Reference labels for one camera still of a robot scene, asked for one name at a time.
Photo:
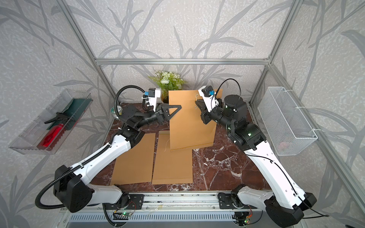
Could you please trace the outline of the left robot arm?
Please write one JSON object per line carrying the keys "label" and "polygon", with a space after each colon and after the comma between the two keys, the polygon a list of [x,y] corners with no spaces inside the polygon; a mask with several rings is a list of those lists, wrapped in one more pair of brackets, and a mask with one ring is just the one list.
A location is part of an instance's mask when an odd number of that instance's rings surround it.
{"label": "left robot arm", "polygon": [[[133,105],[127,105],[118,111],[119,96],[127,89],[137,89],[143,93],[142,104],[153,110],[139,111]],[[143,138],[141,127],[153,123],[164,124],[170,121],[180,110],[180,105],[158,104],[160,89],[150,88],[144,91],[136,85],[121,88],[115,97],[114,110],[118,120],[124,125],[108,143],[89,157],[70,167],[61,166],[55,171],[55,179],[46,185],[35,198],[35,206],[43,210],[67,208],[78,212],[88,205],[102,203],[115,204],[123,191],[116,186],[91,184],[95,176],[120,155],[134,148]]]}

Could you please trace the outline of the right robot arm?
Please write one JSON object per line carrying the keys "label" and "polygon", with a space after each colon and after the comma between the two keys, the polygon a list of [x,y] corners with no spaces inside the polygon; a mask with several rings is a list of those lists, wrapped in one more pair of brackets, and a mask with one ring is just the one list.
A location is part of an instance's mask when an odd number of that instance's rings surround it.
{"label": "right robot arm", "polygon": [[217,98],[218,92],[210,85],[198,90],[201,99],[195,103],[203,123],[214,121],[224,127],[227,136],[253,161],[271,188],[269,192],[260,191],[241,184],[231,191],[233,206],[237,209],[254,206],[281,228],[298,224],[305,219],[304,211],[314,211],[316,197],[294,182],[274,155],[264,133],[248,121],[247,103],[241,95],[221,99]]}

